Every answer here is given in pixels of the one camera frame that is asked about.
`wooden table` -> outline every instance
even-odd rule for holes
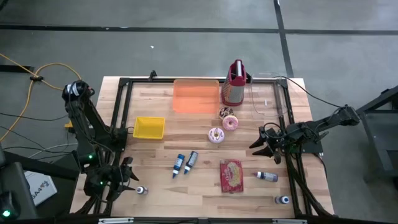
[[[104,77],[97,110],[106,124],[110,124],[120,77]],[[301,78],[294,79],[302,87]],[[289,82],[296,122],[312,119],[308,98],[304,91]],[[275,114],[275,98],[267,84],[253,85],[254,102],[267,99],[269,115]],[[224,142],[212,144],[207,138],[213,127],[221,127],[217,114],[178,114],[172,109],[172,83],[135,83],[127,119],[127,127],[134,126],[137,116],[165,117],[163,140],[127,140],[123,157],[132,156],[133,171],[140,182],[131,181],[131,187],[140,185],[149,189],[148,195],[125,191],[113,203],[112,216],[130,217],[234,217],[234,218],[291,218],[293,206],[276,205],[274,197],[289,195],[289,180],[284,159],[277,165],[273,159],[252,156],[259,149],[248,147],[259,137],[258,127],[266,122],[278,123],[276,116],[263,116],[253,110],[251,89],[246,87],[244,103],[234,107],[239,127],[227,132]],[[186,158],[192,150],[198,160],[188,175],[172,179],[172,167],[178,154]],[[220,160],[242,161],[244,191],[241,194],[222,194],[220,188]],[[303,166],[308,187],[318,201],[333,213],[328,184],[321,162],[312,154],[303,155]],[[276,183],[257,179],[253,172],[267,171],[279,175]],[[85,175],[81,175],[73,198],[71,212],[78,210],[88,197],[83,192]],[[300,208],[304,212],[302,194],[298,191]]]

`wire bundle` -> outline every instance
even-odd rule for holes
[[[71,68],[69,65],[65,65],[64,63],[58,63],[58,62],[56,62],[56,63],[46,64],[46,65],[41,66],[41,67],[40,67],[39,69],[37,69],[37,71],[34,73],[34,72],[31,72],[30,70],[26,69],[25,67],[23,67],[23,66],[20,65],[19,63],[17,63],[17,62],[15,62],[15,61],[11,60],[9,57],[3,55],[2,53],[0,53],[0,56],[2,56],[3,58],[9,60],[10,62],[14,63],[15,65],[21,67],[21,68],[24,69],[25,71],[29,72],[31,75],[33,75],[34,78],[39,78],[39,73],[40,73],[44,68],[47,68],[47,67],[49,67],[49,66],[51,66],[51,65],[61,65],[61,66],[64,66],[64,67],[68,68],[69,70],[71,70],[71,71],[78,77],[78,79],[81,80],[81,76],[79,75],[79,73],[77,73],[73,68]],[[55,86],[49,84],[49,83],[46,82],[45,80],[41,80],[40,82],[46,84],[48,87],[53,88],[54,90],[60,90],[60,91],[63,90],[62,88],[55,87]],[[15,125],[18,123],[18,121],[20,120],[20,118],[22,117],[22,115],[24,115],[24,113],[25,113],[25,111],[26,111],[26,109],[27,109],[27,107],[28,107],[28,105],[29,105],[29,102],[30,102],[30,95],[31,95],[31,93],[32,93],[32,89],[33,89],[34,83],[35,83],[35,81],[33,81],[33,80],[30,81],[29,89],[28,89],[28,92],[27,92],[27,99],[26,99],[25,107],[24,107],[24,109],[22,110],[22,112],[20,113],[20,115],[17,117],[17,119],[14,121],[14,123],[10,126],[10,128],[7,129],[7,132],[0,138],[0,142],[2,142],[2,141],[4,140],[4,138],[10,133],[10,131],[11,131],[11,130],[15,127]]]

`red grater handle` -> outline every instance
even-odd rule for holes
[[[244,86],[246,84],[246,70],[244,69],[244,65],[241,59],[236,59],[235,62],[231,66],[229,66],[228,82],[232,86]]]

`concrete floor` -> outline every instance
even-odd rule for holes
[[[396,1],[280,0],[280,6],[287,29],[398,29]],[[278,28],[272,0],[10,0],[0,12],[0,22]],[[386,88],[398,85],[398,36],[287,35],[287,43],[294,76],[304,78],[307,90],[325,100],[357,108]],[[69,64],[96,90],[105,75],[148,75],[153,69],[166,76],[224,76],[236,58],[243,59],[251,73],[286,75],[278,34],[0,30],[0,52],[35,67],[50,62]],[[9,64],[1,58],[0,63]],[[67,69],[57,67],[43,71],[42,75],[56,86],[75,79]],[[0,74],[1,112],[19,114],[28,86],[27,75]],[[310,105],[314,119],[329,116],[334,110],[312,98]],[[25,115],[56,118],[65,114],[60,92],[36,84]],[[0,116],[1,126],[8,127],[13,121]],[[54,122],[23,119],[14,130],[50,147],[66,143],[67,134],[62,128],[66,122],[66,118]],[[72,135],[69,142],[76,142]],[[362,176],[378,165],[363,126],[332,129],[322,143],[336,214],[398,222],[398,192],[391,181],[363,182]],[[14,134],[2,142],[3,147],[16,145],[36,147]],[[35,153],[27,149],[14,152],[24,156]],[[44,156],[51,155],[41,153],[34,158]]]

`donut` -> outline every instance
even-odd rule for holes
[[[220,112],[218,113],[220,119],[224,119],[228,115],[234,115],[234,111],[230,107],[221,108]]]
[[[218,144],[224,141],[224,131],[221,128],[211,128],[207,135],[212,143]]]
[[[238,127],[238,119],[233,115],[228,115],[223,119],[223,127],[227,131],[233,131]]]

